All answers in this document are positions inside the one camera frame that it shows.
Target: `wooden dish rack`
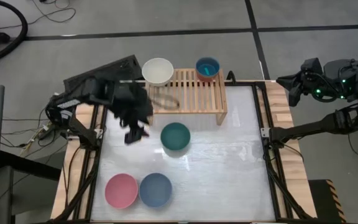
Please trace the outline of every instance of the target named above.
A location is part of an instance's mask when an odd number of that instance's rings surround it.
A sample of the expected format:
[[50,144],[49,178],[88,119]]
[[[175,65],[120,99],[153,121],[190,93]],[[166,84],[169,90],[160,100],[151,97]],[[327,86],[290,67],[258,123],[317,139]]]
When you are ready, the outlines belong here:
[[221,125],[227,114],[226,89],[223,71],[220,69],[212,82],[198,80],[193,68],[175,69],[172,80],[165,86],[152,86],[146,83],[145,89],[152,101],[174,107],[174,102],[166,100],[169,95],[179,101],[175,110],[166,110],[154,105],[154,114],[216,114],[216,124]]

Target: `floor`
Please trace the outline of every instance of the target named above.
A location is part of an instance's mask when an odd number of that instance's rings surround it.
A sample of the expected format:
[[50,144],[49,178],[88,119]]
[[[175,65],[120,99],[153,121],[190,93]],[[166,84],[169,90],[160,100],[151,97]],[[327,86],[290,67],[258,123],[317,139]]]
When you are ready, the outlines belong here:
[[[8,2],[29,22],[41,16],[32,0]],[[56,10],[53,4],[35,3],[44,13]],[[57,0],[59,7],[66,4],[66,0]],[[226,72],[232,70],[243,80],[296,73],[311,57],[319,57],[321,63],[358,59],[358,1],[72,0],[70,7],[76,9],[72,20],[54,23],[40,19],[30,26],[28,40],[0,60],[0,84],[6,87],[5,118],[38,118],[49,97],[62,92],[62,80],[131,54],[141,64],[163,57],[175,68],[194,67],[198,58],[212,56]],[[51,18],[64,20],[72,12],[59,12]],[[18,22],[11,12],[0,8],[0,27]],[[5,31],[15,36],[19,30]],[[303,96],[291,112],[295,124],[303,124],[344,105],[343,101],[322,104]],[[3,131],[34,126],[36,123],[6,121]],[[20,144],[30,135],[9,140]],[[351,134],[351,139],[358,151],[358,132]],[[59,139],[31,158],[47,156],[62,144]],[[351,151],[347,137],[319,134],[303,138],[300,146],[308,178],[331,179],[347,221],[358,223],[358,156]],[[47,218],[51,205],[43,206]],[[39,217],[39,212],[28,217]]]

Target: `teal bowl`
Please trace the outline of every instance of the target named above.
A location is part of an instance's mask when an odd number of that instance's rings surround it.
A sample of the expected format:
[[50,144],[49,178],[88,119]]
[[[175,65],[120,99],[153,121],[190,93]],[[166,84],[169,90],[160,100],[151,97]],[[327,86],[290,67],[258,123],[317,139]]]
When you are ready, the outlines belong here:
[[161,142],[169,150],[182,150],[190,142],[190,131],[184,124],[170,123],[162,129]]

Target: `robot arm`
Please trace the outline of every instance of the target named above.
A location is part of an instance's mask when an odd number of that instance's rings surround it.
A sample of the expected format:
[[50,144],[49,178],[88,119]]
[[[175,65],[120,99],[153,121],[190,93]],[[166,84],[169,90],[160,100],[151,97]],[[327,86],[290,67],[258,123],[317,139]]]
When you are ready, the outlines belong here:
[[[327,103],[337,98],[348,102],[358,100],[358,61],[336,60],[321,69],[318,58],[305,60],[301,71],[277,79],[277,83],[289,91],[289,104],[296,106],[301,94],[311,94],[314,99]],[[351,118],[350,112],[356,111]],[[358,131],[358,103],[347,106],[325,116],[321,121],[295,126],[288,129],[263,129],[272,145],[282,147],[289,139],[301,138],[311,134],[332,133],[349,134]]]
[[81,144],[95,148],[99,146],[95,131],[84,127],[75,116],[76,106],[82,103],[106,106],[120,119],[121,127],[129,126],[126,144],[148,136],[138,121],[148,124],[147,117],[153,115],[153,107],[146,90],[136,82],[120,83],[90,76],[70,91],[51,97],[45,108],[49,120],[57,128],[77,134]]

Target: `metal clamp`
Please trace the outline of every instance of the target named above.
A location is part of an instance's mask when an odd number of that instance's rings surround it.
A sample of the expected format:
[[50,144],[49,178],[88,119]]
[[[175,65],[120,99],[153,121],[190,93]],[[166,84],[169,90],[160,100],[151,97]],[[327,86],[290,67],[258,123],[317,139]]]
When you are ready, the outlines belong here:
[[269,138],[269,131],[270,128],[261,128],[260,129],[260,135],[262,136],[262,138]]

